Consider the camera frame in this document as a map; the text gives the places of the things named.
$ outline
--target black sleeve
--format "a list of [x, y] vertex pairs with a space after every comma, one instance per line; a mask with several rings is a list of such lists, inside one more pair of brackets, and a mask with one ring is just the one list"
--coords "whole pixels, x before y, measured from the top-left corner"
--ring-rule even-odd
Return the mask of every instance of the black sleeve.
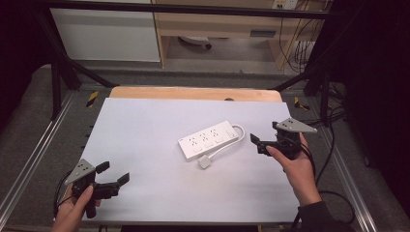
[[299, 207], [299, 214], [302, 220], [302, 227], [298, 229], [284, 230], [288, 232], [354, 232], [355, 230], [348, 224], [334, 219], [329, 213], [326, 203], [320, 201], [304, 207]]

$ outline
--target power strip on floor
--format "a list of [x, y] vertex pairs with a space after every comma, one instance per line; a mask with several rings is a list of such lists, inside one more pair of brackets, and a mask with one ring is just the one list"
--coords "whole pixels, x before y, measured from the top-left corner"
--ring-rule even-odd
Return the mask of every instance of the power strip on floor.
[[238, 140], [238, 133], [228, 121], [211, 126], [178, 140], [187, 161], [209, 154]]

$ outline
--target yellow and black tape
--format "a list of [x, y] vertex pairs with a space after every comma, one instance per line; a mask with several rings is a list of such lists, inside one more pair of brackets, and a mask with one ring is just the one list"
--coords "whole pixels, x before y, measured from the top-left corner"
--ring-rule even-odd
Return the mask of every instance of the yellow and black tape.
[[85, 105], [85, 107], [93, 107], [94, 101], [96, 100], [97, 96], [99, 95], [98, 91], [94, 91], [91, 95], [90, 98], [88, 99], [87, 104]]
[[310, 110], [310, 107], [308, 105], [302, 105], [299, 102], [299, 99], [297, 97], [295, 97], [295, 108], [302, 108], [304, 110]]

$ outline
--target gray carpet floor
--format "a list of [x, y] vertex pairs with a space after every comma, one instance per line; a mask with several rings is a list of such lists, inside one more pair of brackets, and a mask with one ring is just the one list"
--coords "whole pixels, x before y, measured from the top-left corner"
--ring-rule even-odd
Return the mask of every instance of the gray carpet floor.
[[[160, 86], [195, 86], [266, 89], [283, 82], [289, 76], [267, 75], [265, 73], [235, 72], [177, 72], [170, 69], [161, 71], [102, 71], [96, 73], [106, 79], [122, 85], [160, 85]], [[46, 231], [52, 225], [52, 198], [61, 176], [76, 165], [83, 146], [87, 143], [87, 134], [97, 120], [104, 98], [109, 96], [110, 89], [102, 88], [82, 76], [83, 88], [74, 94], [73, 103], [47, 148], [43, 159], [37, 166], [27, 188], [21, 195], [7, 224], [6, 230], [17, 226], [29, 226], [27, 231]], [[292, 117], [298, 120], [315, 119], [311, 110], [294, 106], [294, 98], [299, 97], [302, 104], [308, 100], [299, 90], [304, 82], [284, 91], [282, 98], [288, 103]], [[94, 90], [100, 93], [93, 107], [86, 103]], [[5, 198], [14, 183], [19, 171], [29, 159], [49, 124], [51, 116], [51, 83], [49, 70], [38, 70], [33, 75], [32, 83], [27, 90], [21, 105], [15, 111], [11, 122], [0, 134], [0, 201]], [[336, 144], [354, 181], [356, 182], [368, 210], [374, 219], [378, 231], [410, 231], [410, 220], [405, 215], [390, 192], [383, 177], [377, 169], [366, 167], [357, 136], [352, 131], [349, 121], [339, 120], [334, 123]], [[307, 134], [307, 142], [314, 155], [316, 166], [320, 168], [328, 154], [323, 134]], [[327, 167], [320, 189], [333, 190], [345, 195], [344, 188], [336, 172], [333, 161]], [[335, 218], [347, 220], [351, 213], [340, 198], [325, 195], [329, 208]], [[354, 228], [361, 231], [355, 220]], [[85, 226], [98, 230], [98, 226]], [[263, 227], [264, 231], [276, 231], [274, 226]]]

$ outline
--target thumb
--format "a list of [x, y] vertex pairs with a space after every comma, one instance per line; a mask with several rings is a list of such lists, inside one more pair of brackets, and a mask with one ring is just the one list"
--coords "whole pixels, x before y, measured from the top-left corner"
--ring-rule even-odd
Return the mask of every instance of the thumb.
[[73, 210], [83, 212], [85, 205], [90, 201], [91, 196], [93, 195], [94, 188], [93, 186], [89, 186], [85, 189], [84, 192], [79, 196], [78, 200], [76, 201]]
[[285, 163], [289, 161], [289, 159], [278, 149], [271, 147], [271, 146], [266, 146], [266, 150], [271, 154], [275, 160], [277, 160], [282, 167], [285, 166]]

